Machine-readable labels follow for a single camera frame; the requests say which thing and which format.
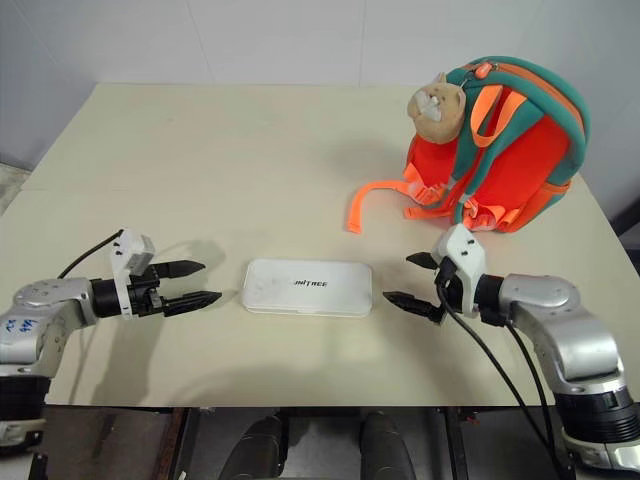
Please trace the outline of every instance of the backpack handle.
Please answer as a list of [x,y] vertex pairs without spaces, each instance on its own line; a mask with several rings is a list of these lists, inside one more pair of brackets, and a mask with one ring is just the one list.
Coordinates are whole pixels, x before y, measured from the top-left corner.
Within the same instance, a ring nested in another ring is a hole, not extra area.
[[509,92],[498,115],[498,123],[496,124],[493,135],[480,135],[478,130],[482,122],[487,118],[487,115],[489,115],[489,112],[491,112],[501,94],[502,85],[487,85],[483,87],[471,110],[471,134],[473,135],[473,142],[480,148],[488,147],[498,138],[511,121],[511,117],[516,113],[518,107],[527,100],[527,97],[515,90]]

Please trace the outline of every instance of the beige table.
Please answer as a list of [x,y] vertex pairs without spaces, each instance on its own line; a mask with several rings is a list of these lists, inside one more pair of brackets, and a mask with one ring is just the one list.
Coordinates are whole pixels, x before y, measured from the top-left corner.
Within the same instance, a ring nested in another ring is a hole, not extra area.
[[[180,317],[119,318],[76,332],[48,397],[96,405],[512,405],[479,349],[452,321],[437,327],[381,296],[435,300],[432,274],[404,262],[446,221],[409,221],[410,201],[375,192],[363,234],[344,230],[354,191],[398,177],[413,132],[410,88],[99,86],[0,221],[0,306],[54,277],[121,226],[153,239],[157,260],[209,267],[164,294],[219,289]],[[615,334],[640,396],[640,280],[584,182],[513,235],[479,234],[491,272],[576,283]],[[367,262],[366,318],[256,315],[238,295],[254,257]],[[75,273],[108,277],[107,252]],[[473,322],[524,397],[538,403],[503,330]]]

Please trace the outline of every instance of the plush animal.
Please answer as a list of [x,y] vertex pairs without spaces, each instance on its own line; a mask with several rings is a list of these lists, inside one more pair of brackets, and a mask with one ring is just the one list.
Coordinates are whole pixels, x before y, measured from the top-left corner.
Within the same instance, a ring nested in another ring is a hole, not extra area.
[[407,113],[413,119],[418,135],[428,142],[444,144],[460,133],[465,104],[462,88],[447,83],[447,76],[440,73],[411,97]]

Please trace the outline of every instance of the tabletop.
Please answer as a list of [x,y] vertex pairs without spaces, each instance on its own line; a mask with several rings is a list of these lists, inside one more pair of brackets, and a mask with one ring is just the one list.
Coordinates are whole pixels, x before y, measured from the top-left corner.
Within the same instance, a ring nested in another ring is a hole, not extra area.
[[[450,319],[436,326],[383,290],[435,301],[433,274],[404,258],[447,220],[406,220],[411,203],[367,196],[361,235],[344,228],[358,187],[400,178],[414,133],[410,87],[99,85],[0,219],[0,307],[55,277],[123,226],[150,236],[155,261],[207,269],[160,293],[223,292],[177,317],[106,318],[70,338],[47,401],[79,405],[513,405],[484,354]],[[479,233],[490,273],[575,283],[612,330],[640,394],[640,279],[583,180],[514,234]],[[256,257],[369,264],[363,318],[254,314],[239,290]],[[108,278],[100,251],[73,275]],[[526,401],[539,403],[508,332],[471,321]]]

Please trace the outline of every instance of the white plastic case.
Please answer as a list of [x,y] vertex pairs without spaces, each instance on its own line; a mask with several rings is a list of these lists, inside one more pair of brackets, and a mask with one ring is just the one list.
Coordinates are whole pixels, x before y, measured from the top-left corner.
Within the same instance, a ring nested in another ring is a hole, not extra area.
[[364,263],[258,258],[242,304],[255,313],[362,317],[373,305],[371,277]]

